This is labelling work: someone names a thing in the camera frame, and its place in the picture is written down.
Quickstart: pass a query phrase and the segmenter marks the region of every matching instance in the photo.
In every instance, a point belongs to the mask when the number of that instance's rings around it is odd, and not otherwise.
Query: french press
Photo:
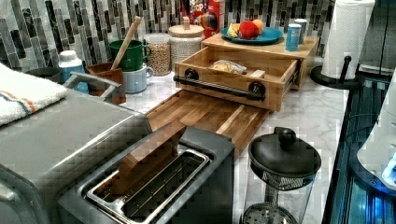
[[[320,168],[318,152],[289,128],[252,140],[242,224],[302,223]]]

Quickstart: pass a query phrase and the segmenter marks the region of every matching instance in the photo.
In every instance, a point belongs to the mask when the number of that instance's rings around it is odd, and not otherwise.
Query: paper towel roll
[[[375,0],[335,1],[322,75],[338,79],[341,76],[344,58],[350,56],[352,61],[349,63],[346,79],[355,78],[374,4]]]

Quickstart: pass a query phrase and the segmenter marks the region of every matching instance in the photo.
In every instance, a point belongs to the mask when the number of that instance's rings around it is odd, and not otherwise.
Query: red apple
[[[259,35],[260,30],[259,27],[257,27],[256,24],[252,21],[243,21],[241,25],[239,26],[239,38],[241,39],[256,39],[256,37]]]

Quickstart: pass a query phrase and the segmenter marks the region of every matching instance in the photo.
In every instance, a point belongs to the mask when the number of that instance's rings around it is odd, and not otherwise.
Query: white towel
[[[57,83],[0,63],[0,126],[60,101],[66,94],[66,88]]]

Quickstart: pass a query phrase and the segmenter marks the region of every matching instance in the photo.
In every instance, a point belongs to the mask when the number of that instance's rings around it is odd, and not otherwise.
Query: blue cup
[[[286,39],[286,50],[296,51],[300,43],[300,24],[289,24],[288,37]]]

